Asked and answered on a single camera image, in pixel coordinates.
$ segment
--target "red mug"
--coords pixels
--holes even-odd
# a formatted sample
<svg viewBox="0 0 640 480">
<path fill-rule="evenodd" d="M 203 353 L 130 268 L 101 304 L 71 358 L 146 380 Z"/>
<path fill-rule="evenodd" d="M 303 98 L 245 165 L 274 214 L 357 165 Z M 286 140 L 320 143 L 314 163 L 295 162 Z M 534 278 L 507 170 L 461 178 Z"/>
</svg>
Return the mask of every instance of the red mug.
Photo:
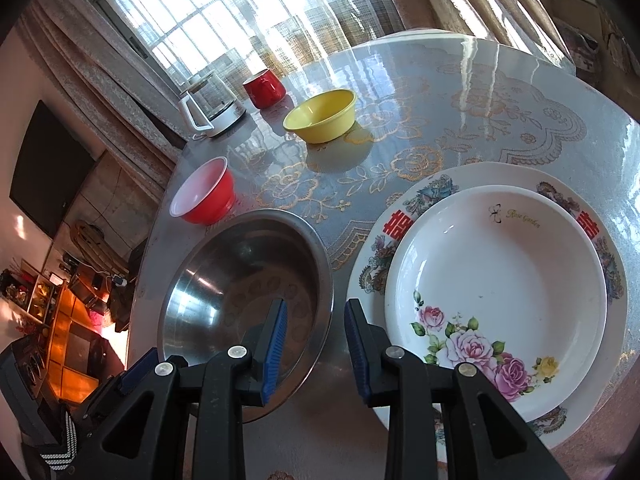
<svg viewBox="0 0 640 480">
<path fill-rule="evenodd" d="M 252 75 L 242 86 L 258 110 L 269 108 L 287 95 L 280 80 L 268 68 Z"/>
</svg>

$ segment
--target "red chinese character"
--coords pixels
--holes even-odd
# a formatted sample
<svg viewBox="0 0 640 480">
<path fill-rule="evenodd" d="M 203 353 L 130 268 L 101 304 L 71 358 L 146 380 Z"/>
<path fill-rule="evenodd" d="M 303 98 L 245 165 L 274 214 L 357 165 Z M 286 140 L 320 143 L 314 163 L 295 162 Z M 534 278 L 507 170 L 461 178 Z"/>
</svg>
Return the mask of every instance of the red chinese character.
<svg viewBox="0 0 640 480">
<path fill-rule="evenodd" d="M 584 229 L 584 232 L 587 233 L 587 236 L 593 240 L 595 235 L 600 232 L 598 228 L 598 224 L 589 218 L 588 213 L 581 211 L 577 218 L 578 224 L 580 227 Z"/>
<path fill-rule="evenodd" d="M 388 234 L 394 240 L 401 240 L 413 223 L 413 220 L 411 220 L 402 211 L 398 210 L 391 215 L 389 222 L 385 224 L 382 232 Z"/>
</svg>

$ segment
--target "red bowl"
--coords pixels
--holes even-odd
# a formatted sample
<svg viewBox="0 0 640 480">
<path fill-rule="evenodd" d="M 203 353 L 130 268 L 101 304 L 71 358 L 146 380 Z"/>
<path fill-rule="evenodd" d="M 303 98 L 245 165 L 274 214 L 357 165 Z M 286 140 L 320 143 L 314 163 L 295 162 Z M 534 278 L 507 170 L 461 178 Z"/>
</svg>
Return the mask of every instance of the red bowl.
<svg viewBox="0 0 640 480">
<path fill-rule="evenodd" d="M 205 162 L 176 192 L 169 214 L 192 224 L 210 225 L 220 220 L 234 204 L 234 180 L 225 156 Z"/>
</svg>

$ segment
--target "television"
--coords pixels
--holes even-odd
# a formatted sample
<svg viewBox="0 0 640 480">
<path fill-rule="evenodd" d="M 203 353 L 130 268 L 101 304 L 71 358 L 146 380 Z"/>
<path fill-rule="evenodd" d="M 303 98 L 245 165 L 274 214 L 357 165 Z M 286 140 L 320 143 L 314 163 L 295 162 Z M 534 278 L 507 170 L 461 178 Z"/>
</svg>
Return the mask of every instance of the television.
<svg viewBox="0 0 640 480">
<path fill-rule="evenodd" d="M 22 140 L 9 198 L 53 239 L 93 166 L 87 150 L 39 101 Z"/>
</svg>

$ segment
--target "window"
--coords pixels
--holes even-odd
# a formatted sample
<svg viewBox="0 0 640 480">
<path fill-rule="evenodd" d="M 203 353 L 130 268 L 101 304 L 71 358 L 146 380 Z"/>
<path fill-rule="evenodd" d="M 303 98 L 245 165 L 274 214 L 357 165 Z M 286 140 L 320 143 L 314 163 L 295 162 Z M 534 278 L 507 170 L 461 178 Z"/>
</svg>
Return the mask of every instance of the window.
<svg viewBox="0 0 640 480">
<path fill-rule="evenodd" d="M 397 14 L 389 12 L 395 11 L 390 0 L 102 3 L 132 30 L 142 44 L 136 48 L 130 41 L 139 54 L 144 57 L 150 53 L 180 91 L 213 70 L 239 92 L 242 81 L 265 66 L 282 76 L 332 52 L 401 28 Z"/>
</svg>

